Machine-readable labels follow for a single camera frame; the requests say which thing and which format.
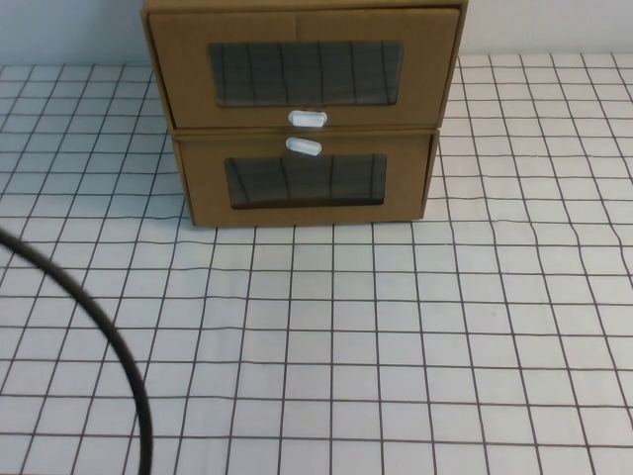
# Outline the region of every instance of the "drawer front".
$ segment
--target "drawer front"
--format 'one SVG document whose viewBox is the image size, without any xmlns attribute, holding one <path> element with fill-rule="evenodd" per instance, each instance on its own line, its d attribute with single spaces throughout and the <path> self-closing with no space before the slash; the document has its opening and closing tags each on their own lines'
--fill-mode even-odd
<svg viewBox="0 0 633 475">
<path fill-rule="evenodd" d="M 434 129 L 457 9 L 153 14 L 149 27 L 175 129 L 328 126 Z"/>
<path fill-rule="evenodd" d="M 191 138 L 176 144 L 199 226 L 282 226 L 420 218 L 435 136 L 418 132 Z"/>
</svg>

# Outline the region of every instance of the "white wall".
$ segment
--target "white wall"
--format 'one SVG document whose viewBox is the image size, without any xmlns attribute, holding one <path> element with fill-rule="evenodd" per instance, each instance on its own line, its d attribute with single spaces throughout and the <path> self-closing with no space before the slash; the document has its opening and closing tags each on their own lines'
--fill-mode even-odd
<svg viewBox="0 0 633 475">
<path fill-rule="evenodd" d="M 0 63 L 148 61 L 142 0 L 0 0 Z M 633 0 L 471 0 L 462 53 L 633 52 Z"/>
</svg>

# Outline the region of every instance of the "white grid surface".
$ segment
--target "white grid surface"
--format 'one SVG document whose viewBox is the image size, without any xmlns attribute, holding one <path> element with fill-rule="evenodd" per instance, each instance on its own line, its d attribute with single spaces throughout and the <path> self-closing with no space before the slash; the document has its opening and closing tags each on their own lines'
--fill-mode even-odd
<svg viewBox="0 0 633 475">
<path fill-rule="evenodd" d="M 149 67 L 0 68 L 0 223 L 122 330 L 155 475 L 631 473 L 633 55 L 460 62 L 424 221 L 219 231 Z M 134 474 L 112 351 L 0 265 L 0 473 Z"/>
</svg>

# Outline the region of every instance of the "cardboard edge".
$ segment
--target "cardboard edge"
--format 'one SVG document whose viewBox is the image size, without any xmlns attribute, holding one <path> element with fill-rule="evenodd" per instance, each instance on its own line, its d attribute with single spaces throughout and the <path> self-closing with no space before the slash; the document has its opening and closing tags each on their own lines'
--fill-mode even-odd
<svg viewBox="0 0 633 475">
<path fill-rule="evenodd" d="M 428 161 L 426 162 L 426 175 L 424 176 L 424 190 L 422 191 L 422 200 L 420 202 L 420 219 L 424 218 L 426 211 L 426 203 L 428 202 L 428 190 L 431 186 L 433 178 L 433 167 L 435 166 L 435 155 L 437 154 L 437 146 L 439 145 L 439 130 L 431 134 L 430 144 L 428 145 Z"/>
<path fill-rule="evenodd" d="M 446 114 L 446 106 L 448 105 L 448 96 L 451 92 L 451 85 L 453 84 L 453 76 L 455 75 L 455 69 L 457 68 L 457 58 L 459 56 L 459 47 L 462 43 L 462 36 L 464 35 L 464 26 L 466 25 L 466 14 L 468 13 L 468 1 L 462 3 L 459 7 L 459 22 L 457 24 L 457 32 L 455 33 L 455 41 L 453 42 L 453 52 L 451 54 L 451 62 L 446 77 L 446 84 L 444 85 L 444 97 L 442 98 L 442 106 L 439 111 L 439 118 L 437 122 L 437 128 L 442 127 L 444 123 L 444 115 Z"/>
<path fill-rule="evenodd" d="M 169 99 L 167 96 L 167 89 L 165 82 L 162 78 L 162 69 L 160 68 L 160 61 L 158 60 L 158 53 L 156 52 L 156 45 L 151 33 L 151 25 L 149 24 L 149 11 L 145 5 L 140 10 L 140 17 L 142 19 L 143 32 L 145 34 L 145 40 L 147 42 L 147 48 L 149 49 L 149 58 L 151 59 L 151 65 L 154 73 L 154 80 L 156 81 L 156 87 L 160 95 L 160 104 L 162 105 L 163 114 L 167 122 L 167 128 L 169 134 L 174 137 L 176 133 L 176 123 L 174 122 L 174 116 L 171 112 L 171 106 L 169 105 Z"/>
<path fill-rule="evenodd" d="M 268 4 L 262 6 L 248 5 L 247 7 L 239 5 L 239 2 L 226 2 L 224 5 L 219 4 L 198 4 L 186 2 L 172 1 L 166 3 L 162 0 L 144 0 L 143 10 L 149 13 L 234 13 L 234 12 L 285 12 L 285 11 L 331 11 L 331 10 L 374 10 L 374 9 L 396 9 L 396 8 L 462 8 L 468 4 L 470 0 L 373 0 L 359 3 L 358 5 L 338 4 L 337 2 L 323 2 L 322 4 L 305 5 L 297 1 L 294 5 L 288 4 Z"/>
<path fill-rule="evenodd" d="M 189 194 L 189 184 L 187 182 L 187 172 L 185 171 L 185 163 L 182 159 L 182 153 L 180 152 L 180 144 L 176 141 L 172 141 L 174 148 L 174 156 L 176 157 L 176 164 L 178 165 L 178 174 L 180 175 L 180 181 L 182 183 L 182 191 L 185 195 L 185 201 L 187 202 L 187 208 L 189 209 L 189 217 L 191 222 L 196 225 L 196 216 L 194 215 L 194 207 L 191 203 L 191 196 Z"/>
</svg>

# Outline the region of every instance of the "cardboard drawer unit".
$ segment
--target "cardboard drawer unit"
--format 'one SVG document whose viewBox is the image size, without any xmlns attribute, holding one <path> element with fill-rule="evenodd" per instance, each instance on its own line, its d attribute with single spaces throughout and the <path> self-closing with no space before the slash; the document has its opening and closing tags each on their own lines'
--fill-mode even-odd
<svg viewBox="0 0 633 475">
<path fill-rule="evenodd" d="M 467 0 L 145 0 L 194 223 L 423 214 Z"/>
</svg>

